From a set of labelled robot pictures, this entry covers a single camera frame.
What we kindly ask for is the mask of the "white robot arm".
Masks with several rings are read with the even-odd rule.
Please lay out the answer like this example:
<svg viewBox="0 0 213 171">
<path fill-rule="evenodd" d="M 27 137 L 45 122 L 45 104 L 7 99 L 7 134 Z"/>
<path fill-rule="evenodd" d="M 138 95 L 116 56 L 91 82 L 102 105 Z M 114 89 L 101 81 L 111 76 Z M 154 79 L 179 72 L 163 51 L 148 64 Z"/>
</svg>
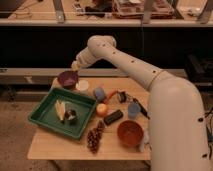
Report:
<svg viewBox="0 0 213 171">
<path fill-rule="evenodd" d="M 71 68 L 104 59 L 149 92 L 151 171 L 211 171 L 205 110 L 200 92 L 175 76 L 116 48 L 111 36 L 92 36 Z"/>
</svg>

